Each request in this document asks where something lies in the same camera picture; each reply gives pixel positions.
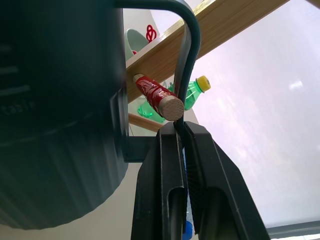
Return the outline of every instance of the green plastic bottle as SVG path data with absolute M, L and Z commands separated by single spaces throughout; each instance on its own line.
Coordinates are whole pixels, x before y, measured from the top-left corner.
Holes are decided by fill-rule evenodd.
M 189 82 L 184 103 L 184 110 L 187 111 L 191 109 L 198 99 L 199 95 L 209 90 L 210 88 L 210 82 L 205 76 L 201 76 L 195 81 Z M 173 92 L 174 86 L 171 84 L 168 90 Z M 148 103 L 147 100 L 144 101 L 143 104 L 141 104 L 137 111 L 142 117 L 156 121 L 158 123 L 162 124 L 165 121 L 165 119 L 153 109 L 153 107 Z

